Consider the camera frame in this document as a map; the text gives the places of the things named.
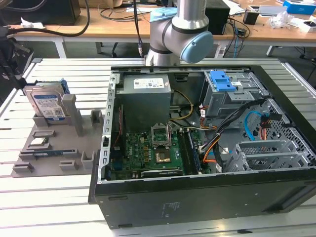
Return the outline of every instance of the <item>white sticker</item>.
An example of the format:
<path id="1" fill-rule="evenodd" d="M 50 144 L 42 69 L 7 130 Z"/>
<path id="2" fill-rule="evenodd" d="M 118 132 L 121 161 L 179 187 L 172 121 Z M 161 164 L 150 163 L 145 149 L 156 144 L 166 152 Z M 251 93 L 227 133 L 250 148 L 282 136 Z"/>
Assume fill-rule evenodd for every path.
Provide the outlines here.
<path id="1" fill-rule="evenodd" d="M 222 173 L 222 167 L 219 164 L 216 164 L 216 169 L 218 172 Z"/>
<path id="2" fill-rule="evenodd" d="M 242 84 L 239 81 L 232 81 L 231 83 L 233 86 L 237 86 L 237 85 L 242 86 Z"/>
<path id="3" fill-rule="evenodd" d="M 47 153 L 34 153 L 34 156 L 47 156 Z"/>
<path id="4" fill-rule="evenodd" d="M 34 95 L 33 98 L 45 118 L 59 120 L 58 118 L 65 117 L 56 95 Z"/>
<path id="5" fill-rule="evenodd" d="M 164 88 L 162 78 L 138 78 L 134 80 L 134 89 Z"/>
<path id="6" fill-rule="evenodd" d="M 221 152 L 221 154 L 228 154 L 228 153 L 229 153 L 228 147 L 225 147 L 223 151 Z"/>
<path id="7" fill-rule="evenodd" d="M 201 117 L 202 117 L 202 118 L 205 118 L 205 117 L 206 117 L 206 115 L 205 115 L 205 110 L 201 110 Z"/>

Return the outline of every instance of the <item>yellow wire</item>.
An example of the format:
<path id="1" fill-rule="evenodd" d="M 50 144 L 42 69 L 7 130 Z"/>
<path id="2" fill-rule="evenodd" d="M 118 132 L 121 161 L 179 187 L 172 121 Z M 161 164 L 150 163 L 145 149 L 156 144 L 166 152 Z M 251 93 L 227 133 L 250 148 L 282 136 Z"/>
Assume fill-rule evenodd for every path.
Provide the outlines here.
<path id="1" fill-rule="evenodd" d="M 193 104 L 191 103 L 189 98 L 185 94 L 183 94 L 181 91 L 179 91 L 179 90 L 174 90 L 174 91 L 178 92 L 180 95 L 182 95 L 184 98 L 187 99 L 187 101 L 190 103 L 191 109 L 190 109 L 190 112 L 187 115 L 179 117 L 179 118 L 171 118 L 169 120 L 183 120 L 183 119 L 186 119 L 187 117 L 191 116 L 191 114 L 193 113 Z"/>

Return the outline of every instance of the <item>aluminum extrusion table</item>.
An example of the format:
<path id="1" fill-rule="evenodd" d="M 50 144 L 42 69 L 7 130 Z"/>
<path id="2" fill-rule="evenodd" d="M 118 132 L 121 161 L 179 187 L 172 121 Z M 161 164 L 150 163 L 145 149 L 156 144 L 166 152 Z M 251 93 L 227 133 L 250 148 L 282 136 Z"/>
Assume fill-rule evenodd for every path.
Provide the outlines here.
<path id="1" fill-rule="evenodd" d="M 295 106 L 316 127 L 316 92 L 293 68 L 276 59 L 208 59 L 209 65 L 261 65 Z M 44 59 L 32 63 L 25 78 L 68 81 L 82 115 L 105 110 L 111 66 L 141 65 L 135 59 Z M 315 236 L 316 197 L 286 214 L 239 217 L 110 231 L 97 205 L 89 205 L 90 175 L 11 178 L 34 122 L 21 91 L 11 92 L 0 108 L 0 236 Z"/>

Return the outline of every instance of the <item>blue plastic clip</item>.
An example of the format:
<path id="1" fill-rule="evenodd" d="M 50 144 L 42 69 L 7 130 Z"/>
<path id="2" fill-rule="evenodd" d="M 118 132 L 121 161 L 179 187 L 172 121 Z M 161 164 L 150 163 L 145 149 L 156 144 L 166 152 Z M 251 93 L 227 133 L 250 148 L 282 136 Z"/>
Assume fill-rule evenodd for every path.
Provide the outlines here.
<path id="1" fill-rule="evenodd" d="M 213 83 L 216 85 L 217 91 L 235 91 L 236 87 L 234 87 L 230 80 L 229 76 L 227 76 L 223 71 L 211 71 L 209 76 Z"/>

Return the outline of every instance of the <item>wooden desk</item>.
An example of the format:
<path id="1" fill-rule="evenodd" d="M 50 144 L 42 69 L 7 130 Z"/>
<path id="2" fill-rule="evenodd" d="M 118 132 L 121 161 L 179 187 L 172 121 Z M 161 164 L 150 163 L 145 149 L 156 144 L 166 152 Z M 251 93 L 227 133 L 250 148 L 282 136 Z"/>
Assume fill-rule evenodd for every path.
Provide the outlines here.
<path id="1" fill-rule="evenodd" d="M 250 3 L 249 0 L 241 0 L 241 7 L 247 8 L 248 5 L 258 5 L 256 1 Z M 275 0 L 263 3 L 264 5 L 281 5 Z M 133 13 L 122 12 L 113 13 L 111 17 L 119 18 L 131 16 Z M 86 32 L 80 37 L 68 38 L 48 35 L 43 33 L 26 32 L 17 35 L 18 40 L 24 41 L 53 41 L 56 44 L 59 56 L 66 58 L 66 41 L 80 42 L 138 42 L 134 21 L 116 22 L 102 18 L 97 9 L 90 10 L 90 25 Z M 302 19 L 308 19 L 309 15 L 296 15 Z M 235 19 L 242 21 L 243 16 L 234 16 Z M 150 38 L 150 14 L 140 17 L 139 29 L 143 42 L 149 42 Z M 245 40 L 244 44 L 248 45 L 277 45 L 277 46 L 316 46 L 315 33 L 302 33 L 298 28 L 288 26 L 288 28 L 272 29 L 267 24 L 268 17 L 259 16 L 255 25 L 248 27 L 251 30 L 250 36 Z M 86 10 L 81 9 L 81 15 L 74 26 L 47 26 L 48 29 L 57 30 L 59 32 L 76 33 L 79 32 L 86 24 Z M 214 44 L 217 44 L 215 57 L 222 57 L 226 46 L 233 38 L 233 30 L 231 26 L 227 26 L 224 35 L 214 36 Z"/>

